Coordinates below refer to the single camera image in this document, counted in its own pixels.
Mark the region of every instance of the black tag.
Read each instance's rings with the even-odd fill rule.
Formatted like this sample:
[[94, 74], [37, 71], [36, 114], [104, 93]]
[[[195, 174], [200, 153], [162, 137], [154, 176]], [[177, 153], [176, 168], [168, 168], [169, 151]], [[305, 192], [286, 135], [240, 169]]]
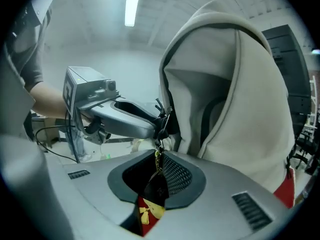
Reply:
[[166, 179], [161, 172], [149, 181], [141, 196], [156, 205], [165, 206], [169, 192]]

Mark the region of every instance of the person's arm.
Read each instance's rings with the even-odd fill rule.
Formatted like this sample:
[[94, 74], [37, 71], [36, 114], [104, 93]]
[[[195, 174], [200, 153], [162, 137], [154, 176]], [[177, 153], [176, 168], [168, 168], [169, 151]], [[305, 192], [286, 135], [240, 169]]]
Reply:
[[39, 82], [30, 90], [30, 94], [35, 100], [33, 111], [50, 118], [65, 118], [67, 107], [61, 91]]

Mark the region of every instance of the ceiling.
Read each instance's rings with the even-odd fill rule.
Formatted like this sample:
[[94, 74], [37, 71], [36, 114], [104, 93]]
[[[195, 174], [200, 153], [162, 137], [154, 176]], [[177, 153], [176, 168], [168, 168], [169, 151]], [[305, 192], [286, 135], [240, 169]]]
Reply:
[[[139, 0], [134, 27], [125, 26], [126, 0], [54, 0], [45, 50], [140, 44], [165, 49], [177, 31], [211, 0]], [[286, 0], [220, 0], [259, 30], [289, 24], [304, 53], [313, 42]]]

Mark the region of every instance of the black cable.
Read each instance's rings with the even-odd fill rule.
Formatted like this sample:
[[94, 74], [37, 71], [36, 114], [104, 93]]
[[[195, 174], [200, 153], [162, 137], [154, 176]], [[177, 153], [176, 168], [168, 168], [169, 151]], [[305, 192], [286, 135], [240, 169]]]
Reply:
[[35, 133], [35, 135], [34, 135], [34, 137], [35, 137], [35, 139], [36, 139], [36, 142], [39, 143], [42, 147], [44, 147], [47, 151], [55, 154], [55, 155], [58, 156], [58, 157], [67, 158], [67, 159], [70, 159], [70, 160], [72, 160], [72, 161], [74, 161], [74, 162], [77, 162], [76, 160], [74, 160], [74, 159], [72, 159], [72, 158], [70, 158], [70, 157], [67, 157], [67, 156], [64, 156], [64, 155], [61, 155], [61, 154], [57, 154], [57, 153], [51, 151], [50, 149], [48, 149], [45, 145], [43, 145], [43, 144], [38, 140], [38, 133], [39, 133], [39, 132], [41, 132], [41, 131], [43, 131], [43, 130], [45, 130], [45, 129], [60, 128], [60, 127], [64, 127], [64, 126], [63, 126], [63, 125], [54, 125], [54, 126], [48, 126], [48, 127], [44, 127], [44, 128], [39, 129], [39, 130]]
[[68, 110], [65, 112], [65, 116], [64, 116], [64, 125], [66, 128], [66, 134], [69, 137], [69, 140], [71, 142], [71, 147], [72, 147], [72, 151], [75, 157], [75, 161], [77, 162], [77, 164], [80, 164], [80, 160], [79, 160], [79, 156], [78, 153], [76, 152], [76, 148], [75, 148], [75, 144], [74, 144], [74, 139], [72, 138], [72, 132], [71, 132], [71, 115], [70, 113], [68, 113]]

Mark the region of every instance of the white wall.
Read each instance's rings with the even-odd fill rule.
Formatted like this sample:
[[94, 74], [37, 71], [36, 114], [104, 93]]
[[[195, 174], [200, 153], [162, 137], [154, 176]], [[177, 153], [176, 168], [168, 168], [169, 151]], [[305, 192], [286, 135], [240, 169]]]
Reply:
[[115, 80], [123, 97], [148, 103], [159, 97], [161, 58], [161, 52], [141, 49], [69, 47], [43, 56], [43, 78], [62, 91], [67, 67], [87, 66]]

